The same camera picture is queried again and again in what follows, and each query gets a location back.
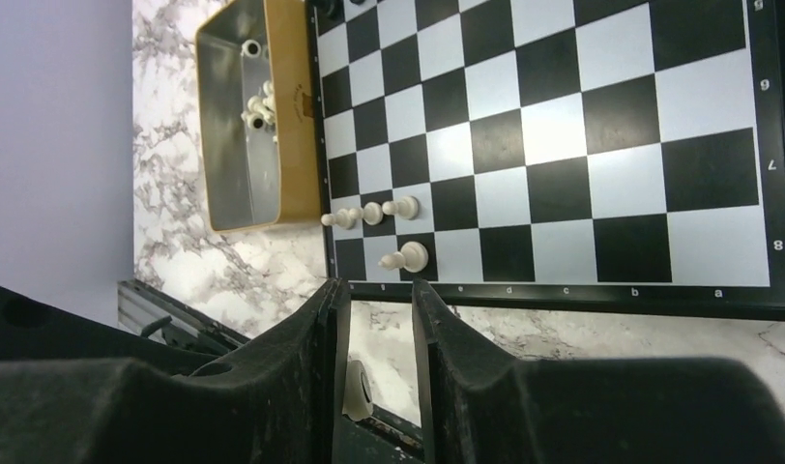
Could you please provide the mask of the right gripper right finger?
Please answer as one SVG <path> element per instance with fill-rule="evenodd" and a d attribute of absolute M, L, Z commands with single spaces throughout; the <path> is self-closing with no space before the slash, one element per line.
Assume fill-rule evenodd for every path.
<path fill-rule="evenodd" d="M 521 360 L 412 286 L 429 463 L 785 463 L 785 416 L 723 358 Z"/>

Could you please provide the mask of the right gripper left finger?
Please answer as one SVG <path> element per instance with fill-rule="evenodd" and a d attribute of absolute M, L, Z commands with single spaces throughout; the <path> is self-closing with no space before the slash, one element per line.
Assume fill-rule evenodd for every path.
<path fill-rule="evenodd" d="M 215 357 L 0 286 L 0 463 L 329 463 L 349 304 L 329 279 Z"/>

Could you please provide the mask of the white pawn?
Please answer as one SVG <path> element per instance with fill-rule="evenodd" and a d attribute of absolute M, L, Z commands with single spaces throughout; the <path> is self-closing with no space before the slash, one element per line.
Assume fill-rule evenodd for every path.
<path fill-rule="evenodd" d="M 386 270 L 403 269 L 416 274 L 423 271 L 429 261 L 426 247 L 419 242 L 407 242 L 400 250 L 382 256 L 378 265 Z"/>
<path fill-rule="evenodd" d="M 333 213 L 321 216 L 321 224 L 326 227 L 338 227 L 349 230 L 355 225 L 355 219 L 351 216 L 349 209 L 341 208 Z"/>

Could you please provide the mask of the white chess piece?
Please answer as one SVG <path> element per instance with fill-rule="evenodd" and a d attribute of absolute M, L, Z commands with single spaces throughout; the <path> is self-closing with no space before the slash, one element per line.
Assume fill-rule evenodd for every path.
<path fill-rule="evenodd" d="M 377 225 L 384 219 L 382 206 L 377 202 L 368 202 L 363 207 L 351 208 L 348 216 L 354 221 L 359 219 L 368 225 Z"/>
<path fill-rule="evenodd" d="M 411 195 L 402 196 L 396 200 L 386 201 L 382 205 L 382 212 L 388 216 L 412 220 L 419 214 L 420 203 Z"/>

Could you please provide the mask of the gold tin with white pieces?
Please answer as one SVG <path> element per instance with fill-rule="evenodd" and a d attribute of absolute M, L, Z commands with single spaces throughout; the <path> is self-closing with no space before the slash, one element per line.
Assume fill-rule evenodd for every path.
<path fill-rule="evenodd" d="M 320 176 L 304 1 L 232 1 L 195 33 L 209 221 L 315 221 Z"/>

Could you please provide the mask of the black and white chessboard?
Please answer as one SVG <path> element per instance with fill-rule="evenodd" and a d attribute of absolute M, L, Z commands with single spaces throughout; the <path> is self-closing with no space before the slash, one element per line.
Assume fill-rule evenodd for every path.
<path fill-rule="evenodd" d="M 785 320 L 785 1 L 311 1 L 357 300 Z M 426 268 L 382 256 L 423 244 Z"/>

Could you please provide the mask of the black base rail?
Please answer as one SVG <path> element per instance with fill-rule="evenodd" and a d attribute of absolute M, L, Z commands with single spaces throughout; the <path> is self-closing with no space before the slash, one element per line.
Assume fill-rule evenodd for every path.
<path fill-rule="evenodd" d="M 250 341 L 248 336 L 138 279 L 118 283 L 118 324 L 123 330 L 158 343 L 214 357 Z M 355 422 L 342 417 L 334 462 L 422 463 L 421 430 L 378 405 L 365 420 Z"/>

